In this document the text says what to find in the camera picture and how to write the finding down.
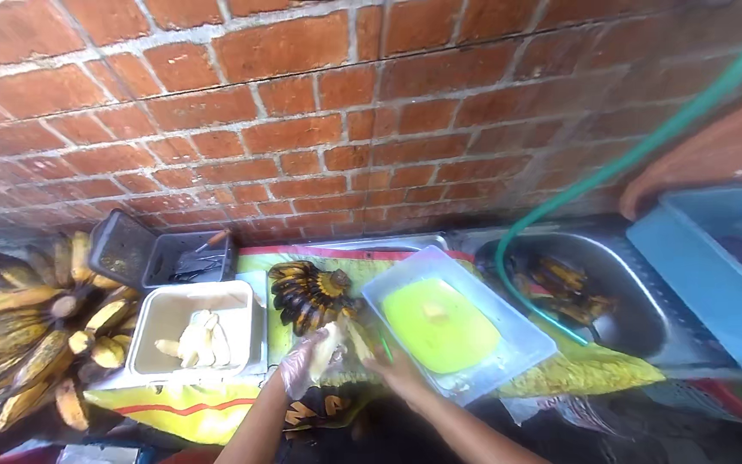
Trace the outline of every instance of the gloved hand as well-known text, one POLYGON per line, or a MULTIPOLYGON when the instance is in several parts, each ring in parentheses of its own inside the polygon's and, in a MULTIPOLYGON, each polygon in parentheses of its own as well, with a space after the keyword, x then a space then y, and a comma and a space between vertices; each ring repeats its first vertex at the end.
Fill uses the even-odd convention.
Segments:
POLYGON ((308 387, 313 385, 308 367, 311 366, 314 347, 328 336, 328 331, 319 329, 301 338, 280 361, 280 374, 285 385, 285 393, 292 400, 299 400, 308 387))

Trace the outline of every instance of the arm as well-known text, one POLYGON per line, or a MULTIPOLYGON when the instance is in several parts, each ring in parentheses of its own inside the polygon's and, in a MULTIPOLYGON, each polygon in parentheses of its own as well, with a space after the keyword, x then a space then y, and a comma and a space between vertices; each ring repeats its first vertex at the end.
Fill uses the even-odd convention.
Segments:
POLYGON ((441 395, 431 390, 405 353, 392 352, 393 363, 375 360, 365 365, 381 375, 397 395, 423 416, 448 446, 468 464, 547 464, 441 395))
POLYGON ((280 373, 275 372, 214 464, 273 462, 289 401, 280 373))

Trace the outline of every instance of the stainless steel sink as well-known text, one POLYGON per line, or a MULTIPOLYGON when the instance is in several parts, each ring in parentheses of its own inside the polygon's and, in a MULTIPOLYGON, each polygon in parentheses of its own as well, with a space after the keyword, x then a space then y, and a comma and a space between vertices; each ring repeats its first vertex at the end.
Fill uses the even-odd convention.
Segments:
MULTIPOLYGON (((510 250, 523 247, 583 267, 604 295, 617 300, 617 309, 595 322, 599 344, 641 357, 676 377, 742 376, 731 356, 625 238, 626 226, 616 216, 535 225, 515 238, 510 250)), ((494 255, 506 230, 452 232, 448 243, 472 254, 487 283, 522 308, 496 274, 494 255)), ((588 330, 578 332, 592 339, 588 330)))

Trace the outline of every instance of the hand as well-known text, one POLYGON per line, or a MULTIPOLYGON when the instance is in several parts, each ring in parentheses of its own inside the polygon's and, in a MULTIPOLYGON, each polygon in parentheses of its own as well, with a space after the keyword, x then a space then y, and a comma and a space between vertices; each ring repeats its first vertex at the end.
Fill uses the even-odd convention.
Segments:
POLYGON ((388 362, 385 352, 377 348, 377 359, 366 359, 364 364, 379 374, 388 388, 403 398, 412 410, 419 412, 423 401, 433 398, 436 393, 426 385, 422 374, 406 353, 395 348, 391 350, 391 357, 393 361, 388 362))
POLYGON ((292 400, 299 400, 311 386, 308 367, 311 366, 314 347, 328 336, 328 331, 319 329, 301 338, 280 361, 280 374, 285 393, 292 400))

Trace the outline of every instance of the green hose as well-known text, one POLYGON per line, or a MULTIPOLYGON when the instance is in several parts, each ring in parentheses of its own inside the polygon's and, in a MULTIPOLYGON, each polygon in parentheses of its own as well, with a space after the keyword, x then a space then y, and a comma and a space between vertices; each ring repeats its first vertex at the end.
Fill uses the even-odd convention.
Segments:
POLYGON ((642 142, 638 143, 634 148, 629 150, 619 159, 603 166, 595 174, 583 179, 577 184, 571 186, 569 189, 558 193, 553 196, 550 200, 545 201, 541 205, 537 206, 531 212, 523 216, 520 220, 515 222, 511 228, 503 235, 500 239, 500 243, 497 245, 496 251, 496 262, 497 271, 500 274, 505 287, 515 296, 518 300, 530 311, 540 316, 545 321, 548 321, 555 327, 557 327, 564 334, 568 335, 575 342, 582 345, 589 344, 580 335, 570 330, 561 324, 557 319, 546 313, 545 311, 537 308, 528 298, 525 297, 514 285, 511 283, 508 274, 505 271, 505 250, 509 246, 509 242, 512 238, 516 237, 517 234, 526 227, 530 226, 535 221, 539 220, 542 216, 546 216, 548 213, 556 210, 560 206, 565 205, 571 200, 574 200, 577 196, 588 192, 595 186, 603 183, 603 181, 611 178, 615 174, 630 168, 633 164, 639 162, 645 157, 645 155, 651 153, 655 149, 659 148, 663 143, 673 139, 675 136, 683 132, 686 127, 695 121, 700 116, 706 114, 707 111, 711 110, 717 105, 720 100, 723 99, 728 93, 732 92, 742 83, 742 54, 727 68, 717 80, 708 87, 708 89, 699 93, 694 100, 686 103, 678 112, 670 117, 668 121, 665 121, 656 131, 652 132, 642 142))

